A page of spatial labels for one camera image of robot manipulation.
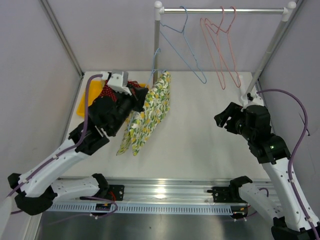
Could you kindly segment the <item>lemon print skirt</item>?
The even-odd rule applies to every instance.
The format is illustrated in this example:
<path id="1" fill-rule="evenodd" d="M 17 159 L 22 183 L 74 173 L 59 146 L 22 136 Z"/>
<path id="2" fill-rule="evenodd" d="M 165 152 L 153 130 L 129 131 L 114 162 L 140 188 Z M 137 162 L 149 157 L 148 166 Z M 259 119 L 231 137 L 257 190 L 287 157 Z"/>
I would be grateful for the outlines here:
<path id="1" fill-rule="evenodd" d="M 170 110 L 172 76 L 168 71 L 163 72 L 148 93 L 144 101 L 144 111 L 130 113 L 126 120 L 126 129 L 117 155 L 124 154 L 132 148 L 136 156 L 156 127 L 165 119 Z"/>

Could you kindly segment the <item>red polka dot cloth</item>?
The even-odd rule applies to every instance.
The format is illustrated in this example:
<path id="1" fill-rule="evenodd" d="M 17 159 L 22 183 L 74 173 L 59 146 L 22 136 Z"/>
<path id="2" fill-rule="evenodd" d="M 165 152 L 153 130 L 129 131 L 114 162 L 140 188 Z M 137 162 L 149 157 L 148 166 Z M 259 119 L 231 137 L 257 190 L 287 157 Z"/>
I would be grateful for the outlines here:
<path id="1" fill-rule="evenodd" d="M 101 80 L 100 81 L 101 86 L 102 86 L 102 90 L 100 92 L 100 94 L 98 95 L 98 97 L 110 97 L 112 99 L 113 102 L 117 101 L 117 97 L 115 92 L 107 85 L 107 80 Z M 146 83 L 138 83 L 137 81 L 128 81 L 129 85 L 132 85 L 135 88 L 144 88 L 144 87 L 149 87 Z"/>

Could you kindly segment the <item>blue wire hanger front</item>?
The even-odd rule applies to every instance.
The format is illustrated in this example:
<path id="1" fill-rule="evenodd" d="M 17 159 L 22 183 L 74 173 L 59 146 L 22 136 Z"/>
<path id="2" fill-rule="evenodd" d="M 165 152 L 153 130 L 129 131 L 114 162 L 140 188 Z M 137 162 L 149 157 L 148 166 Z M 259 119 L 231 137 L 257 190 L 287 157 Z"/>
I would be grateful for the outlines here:
<path id="1" fill-rule="evenodd" d="M 153 78 L 153 74 L 158 73 L 159 70 L 160 70 L 158 67 L 156 67 L 156 57 L 157 57 L 160 53 L 161 53 L 161 49 L 158 47 L 158 48 L 155 50 L 154 54 L 153 54 L 152 69 L 151 69 L 150 75 L 149 75 L 149 77 L 148 77 L 148 80 L 147 80 L 146 82 L 143 82 L 145 88 L 147 87 L 147 85 L 150 86 L 151 80 L 152 80 L 152 78 Z M 128 125 L 127 125 L 127 130 L 128 130 L 128 131 L 130 130 L 130 127 L 131 127 L 131 124 L 133 123 L 134 118 L 135 118 L 136 116 L 138 116 L 139 114 L 140 114 L 140 113 L 139 113 L 138 111 L 134 111 L 134 112 L 133 112 L 133 114 L 132 114 L 132 116 L 131 116 L 131 118 L 130 118 L 130 120 L 129 120 L 129 123 L 128 123 Z"/>

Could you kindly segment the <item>silver clothes rack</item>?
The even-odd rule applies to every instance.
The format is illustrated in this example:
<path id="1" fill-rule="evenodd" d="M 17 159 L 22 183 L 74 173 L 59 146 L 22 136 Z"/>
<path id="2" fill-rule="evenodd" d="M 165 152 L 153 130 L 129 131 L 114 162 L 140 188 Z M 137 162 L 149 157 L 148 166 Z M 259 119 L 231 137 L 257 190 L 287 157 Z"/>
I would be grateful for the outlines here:
<path id="1" fill-rule="evenodd" d="M 276 28 L 276 31 L 273 34 L 273 37 L 271 38 L 267 49 L 258 65 L 257 70 L 254 72 L 254 75 L 251 79 L 251 82 L 249 83 L 248 87 L 244 91 L 244 87 L 240 87 L 240 96 L 239 96 L 239 101 L 242 104 L 242 106 L 247 106 L 248 104 L 248 99 L 247 99 L 247 94 L 251 93 L 253 95 L 257 94 L 257 90 L 254 90 L 255 85 L 261 76 L 264 68 L 266 67 L 268 61 L 271 59 L 271 55 L 276 49 L 277 44 L 280 43 L 281 38 L 284 36 L 286 27 L 289 26 L 289 23 L 291 22 L 292 14 L 297 8 L 297 3 L 295 1 L 290 1 L 286 7 L 283 8 L 259 8 L 259 9 L 242 9 L 238 8 L 236 9 L 237 14 L 258 14 L 258 15 L 282 15 L 281 20 Z M 157 0 L 154 2 L 154 52 L 156 51 L 157 48 L 159 48 L 160 45 L 160 34 L 166 39 L 166 41 L 170 44 L 170 46 L 173 48 L 173 50 L 178 54 L 178 56 L 184 61 L 184 63 L 187 65 L 187 67 L 192 70 L 190 65 L 184 60 L 184 58 L 176 51 L 174 46 L 168 41 L 168 39 L 163 35 L 161 32 L 161 26 L 167 27 L 177 33 L 182 34 L 183 39 L 185 43 L 187 44 L 189 50 L 192 53 L 193 59 L 196 63 L 196 67 L 200 72 L 202 73 L 204 79 L 207 81 L 204 72 L 199 68 L 198 60 L 194 55 L 193 50 L 190 47 L 190 44 L 185 36 L 185 26 L 188 21 L 188 13 L 190 14 L 222 14 L 221 8 L 185 8 L 181 6 L 180 8 L 165 8 L 163 6 L 163 3 L 160 0 Z M 186 14 L 186 19 L 185 23 L 182 27 L 182 30 L 177 30 L 175 28 L 172 28 L 168 25 L 163 25 L 161 23 L 161 16 L 164 14 Z M 226 9 L 226 14 L 232 14 L 232 11 L 230 9 Z M 158 67 L 158 56 L 155 57 L 155 66 Z M 196 77 L 199 78 L 199 76 L 196 74 L 195 71 L 192 70 L 192 72 L 196 75 Z M 156 80 L 158 79 L 158 73 L 153 74 L 153 84 L 155 84 Z"/>

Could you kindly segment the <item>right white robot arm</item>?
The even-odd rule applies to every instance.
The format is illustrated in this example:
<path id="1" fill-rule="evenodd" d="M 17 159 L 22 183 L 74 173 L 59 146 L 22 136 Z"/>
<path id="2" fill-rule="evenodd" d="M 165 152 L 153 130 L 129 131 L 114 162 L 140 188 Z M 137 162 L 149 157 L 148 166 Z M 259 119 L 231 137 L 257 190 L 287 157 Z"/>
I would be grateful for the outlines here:
<path id="1" fill-rule="evenodd" d="M 249 204 L 271 224 L 275 240 L 318 240 L 320 219 L 294 179 L 292 156 L 285 141 L 271 132 L 268 109 L 263 105 L 243 107 L 231 102 L 214 120 L 218 127 L 247 141 L 250 152 L 269 176 L 279 204 L 247 176 L 230 180 L 227 187 L 213 187 L 214 202 Z"/>

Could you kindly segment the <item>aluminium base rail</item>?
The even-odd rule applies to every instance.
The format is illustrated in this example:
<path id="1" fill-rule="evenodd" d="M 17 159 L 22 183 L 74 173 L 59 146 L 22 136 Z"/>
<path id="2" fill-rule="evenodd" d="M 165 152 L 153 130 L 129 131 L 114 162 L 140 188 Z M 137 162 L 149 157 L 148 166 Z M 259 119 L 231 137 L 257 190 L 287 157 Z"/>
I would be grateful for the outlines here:
<path id="1" fill-rule="evenodd" d="M 283 196 L 269 181 L 246 183 L 232 198 L 227 181 L 115 180 L 107 199 L 59 200 L 50 213 L 74 213 L 98 219 L 112 214 L 205 215 L 246 218 L 259 211 L 264 217 L 301 217 L 295 196 Z"/>

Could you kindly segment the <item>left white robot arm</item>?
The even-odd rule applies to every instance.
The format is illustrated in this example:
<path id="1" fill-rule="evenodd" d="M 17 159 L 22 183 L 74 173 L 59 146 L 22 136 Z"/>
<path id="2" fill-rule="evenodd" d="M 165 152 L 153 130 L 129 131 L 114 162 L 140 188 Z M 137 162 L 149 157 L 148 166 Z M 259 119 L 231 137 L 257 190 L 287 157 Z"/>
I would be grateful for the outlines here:
<path id="1" fill-rule="evenodd" d="M 113 97 L 104 95 L 88 104 L 85 92 L 84 121 L 69 133 L 61 146 L 34 169 L 12 173 L 8 182 L 17 207 L 30 216 L 48 210 L 54 202 L 74 198 L 108 196 L 110 185 L 101 173 L 87 178 L 62 183 L 58 178 L 78 162 L 87 159 L 115 137 L 132 111 L 143 112 L 148 89 L 130 85 L 129 93 L 113 91 Z"/>

